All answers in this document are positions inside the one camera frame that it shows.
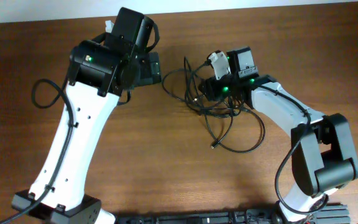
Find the white wall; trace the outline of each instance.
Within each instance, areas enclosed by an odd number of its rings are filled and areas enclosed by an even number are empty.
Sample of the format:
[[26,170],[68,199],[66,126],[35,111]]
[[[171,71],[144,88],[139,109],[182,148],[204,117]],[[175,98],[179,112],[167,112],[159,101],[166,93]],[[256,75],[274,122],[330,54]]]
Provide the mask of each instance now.
[[122,6],[157,14],[351,1],[358,0],[0,0],[0,22],[116,16]]

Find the wooden surface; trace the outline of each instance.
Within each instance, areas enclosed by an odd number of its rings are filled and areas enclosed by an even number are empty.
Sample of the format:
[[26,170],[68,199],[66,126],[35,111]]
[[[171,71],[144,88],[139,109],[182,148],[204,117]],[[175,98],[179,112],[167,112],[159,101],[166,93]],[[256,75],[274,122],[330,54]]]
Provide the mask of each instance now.
[[[358,153],[358,2],[151,15],[158,24],[162,70],[195,67],[217,49],[249,45],[261,73],[308,106],[340,112],[350,122]],[[30,102],[39,78],[63,81],[70,50],[114,18],[0,24],[0,219],[14,213],[14,192],[28,189],[52,143],[63,103],[38,110]],[[201,72],[213,75],[208,68]],[[183,92],[183,76],[168,81]],[[39,100],[55,95],[40,90]],[[290,139],[262,115],[267,137],[251,154],[210,149],[202,117],[169,97],[160,85],[137,88],[132,101],[109,118],[91,162],[86,193],[114,213],[190,212],[274,203],[274,175]],[[219,132],[228,121],[213,120]],[[225,144],[253,145],[259,126],[251,115],[234,120]],[[281,178],[285,194],[290,166]],[[358,180],[333,195],[358,222]],[[18,223],[37,223],[28,217]]]

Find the wood grain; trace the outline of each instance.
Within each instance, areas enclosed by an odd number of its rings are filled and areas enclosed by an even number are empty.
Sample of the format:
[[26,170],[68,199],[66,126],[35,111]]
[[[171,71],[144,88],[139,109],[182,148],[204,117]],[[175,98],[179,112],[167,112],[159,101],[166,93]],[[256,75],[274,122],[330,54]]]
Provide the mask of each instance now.
[[[151,15],[158,24],[162,71],[195,67],[217,50],[249,45],[261,73],[308,106],[340,112],[350,122],[358,152],[358,2]],[[52,143],[63,103],[38,110],[30,102],[39,78],[63,81],[70,50],[104,30],[107,17],[0,24],[0,219],[14,213],[14,192],[28,189]],[[211,76],[211,69],[203,75]],[[183,77],[167,82],[183,93]],[[40,90],[46,103],[55,93]],[[211,150],[201,117],[170,98],[160,85],[137,88],[116,108],[99,140],[86,193],[114,213],[190,212],[249,208],[274,203],[273,180],[290,140],[271,120],[263,146],[238,155]],[[219,132],[228,120],[212,120]],[[255,142],[259,126],[250,115],[236,118],[224,140],[236,149]],[[281,188],[293,183],[290,166]],[[358,222],[358,180],[331,201],[349,205]],[[18,223],[37,223],[28,217]]]

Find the wooden table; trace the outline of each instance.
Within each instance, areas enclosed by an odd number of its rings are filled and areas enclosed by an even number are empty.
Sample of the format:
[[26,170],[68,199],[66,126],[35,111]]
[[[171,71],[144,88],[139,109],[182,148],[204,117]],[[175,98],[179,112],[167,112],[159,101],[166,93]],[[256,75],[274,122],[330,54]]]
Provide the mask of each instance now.
[[[183,56],[195,67],[220,49],[249,45],[261,73],[279,79],[308,106],[340,112],[350,122],[358,152],[358,2],[151,15],[158,24],[162,71],[180,68]],[[115,18],[0,24],[0,219],[14,213],[15,192],[28,189],[48,154],[60,120],[60,100],[49,110],[30,101],[39,78],[63,81],[70,50],[104,30]],[[213,75],[212,69],[201,72]],[[183,93],[183,75],[167,82]],[[42,103],[55,96],[41,88]],[[86,193],[114,213],[191,212],[250,208],[274,203],[274,175],[290,139],[271,120],[267,138],[251,154],[210,149],[203,118],[169,97],[160,85],[137,88],[128,105],[116,108],[96,148]],[[229,120],[212,119],[220,132]],[[234,120],[225,144],[245,149],[259,126],[251,115]],[[281,177],[293,184],[290,165]],[[358,180],[331,197],[349,205],[358,222]],[[28,217],[18,223],[38,223]]]

